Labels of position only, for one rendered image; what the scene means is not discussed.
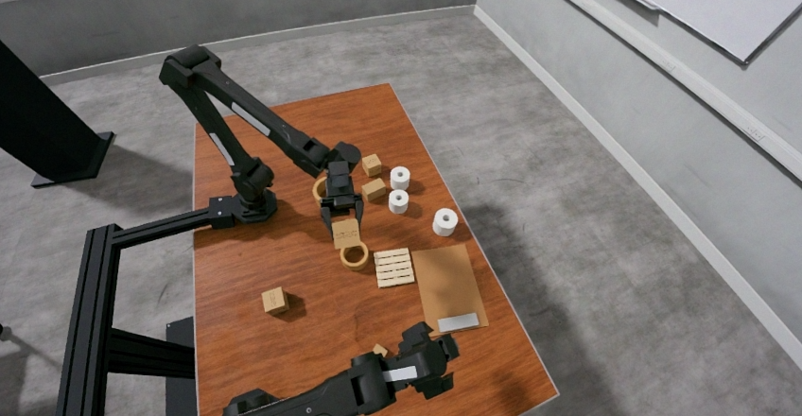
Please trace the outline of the small wooden pallet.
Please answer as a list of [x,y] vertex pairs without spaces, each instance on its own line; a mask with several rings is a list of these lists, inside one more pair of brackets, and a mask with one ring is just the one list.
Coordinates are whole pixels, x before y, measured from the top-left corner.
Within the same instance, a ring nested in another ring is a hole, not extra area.
[[[374,257],[378,288],[414,283],[408,248],[375,252]],[[407,262],[402,263],[403,261]],[[395,264],[396,262],[399,263]],[[379,266],[385,264],[386,266]],[[399,276],[405,275],[407,275],[407,277],[398,278]],[[393,279],[387,280],[388,278]],[[384,281],[381,281],[382,279],[384,279]]]

